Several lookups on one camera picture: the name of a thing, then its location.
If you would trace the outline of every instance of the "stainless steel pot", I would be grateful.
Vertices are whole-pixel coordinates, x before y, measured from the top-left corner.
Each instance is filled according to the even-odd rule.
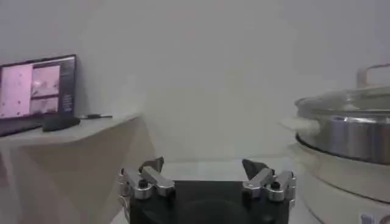
[[[282,124],[311,149],[390,164],[390,87],[366,87],[368,70],[384,67],[390,64],[360,69],[357,89],[297,100],[297,117]]]

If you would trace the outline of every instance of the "monitor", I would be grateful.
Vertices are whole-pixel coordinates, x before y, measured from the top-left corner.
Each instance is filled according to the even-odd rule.
[[[74,112],[76,56],[0,66],[0,119]]]

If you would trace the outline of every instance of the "white electric cooker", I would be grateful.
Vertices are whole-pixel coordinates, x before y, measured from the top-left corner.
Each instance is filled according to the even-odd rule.
[[[299,191],[325,224],[390,224],[390,86],[369,86],[296,101],[281,124],[296,133],[288,152],[304,166]]]
[[[324,224],[390,224],[390,168],[352,161],[307,149],[289,147],[303,164],[301,199]]]

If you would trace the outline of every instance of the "black computer mouse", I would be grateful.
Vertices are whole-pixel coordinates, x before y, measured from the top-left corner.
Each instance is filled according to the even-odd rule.
[[[46,116],[43,119],[42,131],[59,131],[80,124],[80,119],[67,114]]]

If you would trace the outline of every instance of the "pot handle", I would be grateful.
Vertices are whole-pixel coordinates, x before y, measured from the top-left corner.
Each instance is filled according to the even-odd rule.
[[[358,88],[365,88],[365,87],[370,86],[370,84],[368,84],[368,81],[367,81],[367,74],[368,74],[369,70],[375,69],[375,68],[387,68],[387,67],[390,67],[390,63],[389,64],[373,65],[373,66],[370,66],[370,67],[360,68],[358,70],[358,73],[356,74],[356,85],[357,85],[357,87]]]
[[[305,136],[317,135],[321,130],[321,126],[318,121],[303,117],[287,117],[280,120],[279,124],[288,130],[292,130]]]

